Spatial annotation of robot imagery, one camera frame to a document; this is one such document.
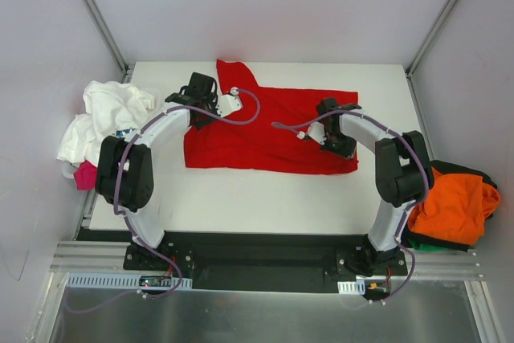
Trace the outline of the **red t-shirt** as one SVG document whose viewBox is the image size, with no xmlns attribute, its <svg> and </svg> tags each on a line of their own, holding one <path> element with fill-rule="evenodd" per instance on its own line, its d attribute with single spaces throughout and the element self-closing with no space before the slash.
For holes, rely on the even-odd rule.
<svg viewBox="0 0 514 343">
<path fill-rule="evenodd" d="M 316 115 L 316 106 L 326 98 L 339 104 L 358 102 L 357 92 L 328 89 L 272 88 L 258 84 L 251 70 L 241 62 L 216 63 L 222 92 L 245 89 L 243 108 L 184 137 L 185 165 L 190 169 L 257 169 L 290 174 L 334 175 L 357 170 L 357 159 L 346 160 L 321 149 L 315 141 L 302 141 L 273 123 L 297 125 Z"/>
</svg>

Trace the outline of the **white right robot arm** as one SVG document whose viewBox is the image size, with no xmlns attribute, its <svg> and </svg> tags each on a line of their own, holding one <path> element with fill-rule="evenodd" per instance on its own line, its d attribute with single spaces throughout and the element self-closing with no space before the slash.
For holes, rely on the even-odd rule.
<svg viewBox="0 0 514 343">
<path fill-rule="evenodd" d="M 357 144 L 374 155 L 375 185 L 381 197 L 374 223 L 365 237 L 361 266 L 372 275 L 390 265 L 388 253 L 398 247 L 412 207 L 428 195 L 434 184 L 426 143 L 419 131 L 399 133 L 375 120 L 356 104 L 339 105 L 335 99 L 317 106 L 319 121 L 309 129 L 321 134 L 323 150 L 348 160 Z"/>
</svg>

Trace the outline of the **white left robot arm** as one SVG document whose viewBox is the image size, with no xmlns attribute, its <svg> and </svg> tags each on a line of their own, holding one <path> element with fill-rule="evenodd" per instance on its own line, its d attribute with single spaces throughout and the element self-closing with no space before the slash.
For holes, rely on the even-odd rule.
<svg viewBox="0 0 514 343">
<path fill-rule="evenodd" d="M 127 137 L 108 136 L 100 147 L 95 191 L 128 224 L 141 246 L 142 260 L 154 270 L 169 263 L 170 251 L 161 245 L 164 228 L 149 208 L 154 190 L 153 155 L 157 147 L 191 126 L 200 129 L 218 115 L 217 81 L 194 72 L 186 86 L 165 98 L 161 109 Z"/>
</svg>

